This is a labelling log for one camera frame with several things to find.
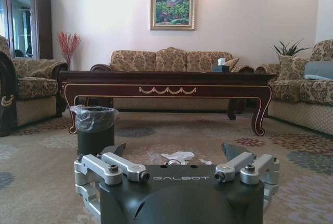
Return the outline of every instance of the screw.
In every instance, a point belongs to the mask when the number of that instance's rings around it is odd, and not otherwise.
[[[253,172],[255,170],[255,166],[254,165],[251,165],[251,164],[248,164],[245,166],[245,169],[247,172]]]
[[[113,173],[118,171],[118,166],[117,165],[109,165],[109,170]]]
[[[141,172],[140,175],[139,175],[139,181],[140,181],[140,182],[147,182],[147,181],[149,180],[149,177],[150,177],[149,173],[143,171],[143,172]]]
[[[216,172],[214,174],[214,177],[217,181],[223,181],[225,179],[225,176],[223,173]]]

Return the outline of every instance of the cabinet door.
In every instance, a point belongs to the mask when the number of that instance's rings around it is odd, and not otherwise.
[[[12,57],[38,58],[34,0],[7,0]]]
[[[6,0],[0,0],[0,35],[9,41]]]

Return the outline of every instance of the coffee table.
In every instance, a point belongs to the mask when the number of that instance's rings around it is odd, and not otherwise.
[[[68,107],[79,97],[141,97],[141,98],[229,98],[228,117],[234,114],[238,98],[257,99],[252,117],[256,135],[264,135],[264,113],[271,101],[267,84],[273,74],[219,72],[91,72],[61,71],[59,85]],[[70,133],[76,133],[75,114],[70,112]]]

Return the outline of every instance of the carpet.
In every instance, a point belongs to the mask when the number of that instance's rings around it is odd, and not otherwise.
[[[333,223],[333,137],[266,118],[266,135],[253,134],[252,115],[120,113],[116,143],[124,157],[160,164],[161,153],[192,151],[199,159],[226,162],[221,144],[280,160],[280,188],[264,223]],[[76,136],[70,118],[45,120],[0,138],[0,223],[98,223],[75,193]]]

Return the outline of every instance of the display cabinet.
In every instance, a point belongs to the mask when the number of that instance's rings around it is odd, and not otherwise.
[[[50,0],[0,0],[0,35],[11,58],[52,59]]]

